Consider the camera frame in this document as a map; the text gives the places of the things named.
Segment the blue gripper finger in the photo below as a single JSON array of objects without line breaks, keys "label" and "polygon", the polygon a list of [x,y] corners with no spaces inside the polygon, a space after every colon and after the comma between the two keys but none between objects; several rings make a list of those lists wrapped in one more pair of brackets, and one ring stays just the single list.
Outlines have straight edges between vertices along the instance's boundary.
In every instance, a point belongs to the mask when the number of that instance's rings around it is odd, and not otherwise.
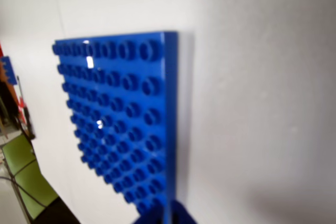
[{"label": "blue gripper finger", "polygon": [[177,200],[171,201],[172,224],[197,224],[186,208]]},{"label": "blue gripper finger", "polygon": [[140,216],[133,224],[165,224],[166,220],[163,215],[143,215]]}]

